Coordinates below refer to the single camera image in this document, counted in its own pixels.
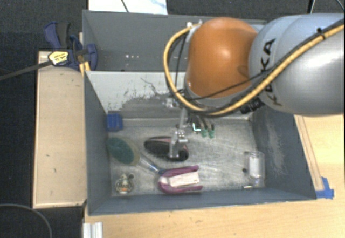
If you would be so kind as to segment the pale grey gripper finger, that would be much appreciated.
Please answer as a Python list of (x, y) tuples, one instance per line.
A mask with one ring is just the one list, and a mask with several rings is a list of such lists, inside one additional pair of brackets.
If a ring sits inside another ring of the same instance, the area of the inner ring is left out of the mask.
[(179, 137), (180, 137), (179, 131), (175, 131), (171, 136), (170, 143), (169, 143), (169, 157), (170, 158), (177, 159), (180, 157), (179, 149), (178, 149)]
[(188, 152), (188, 138), (185, 135), (184, 131), (180, 131), (180, 144), (181, 144), (181, 149)]

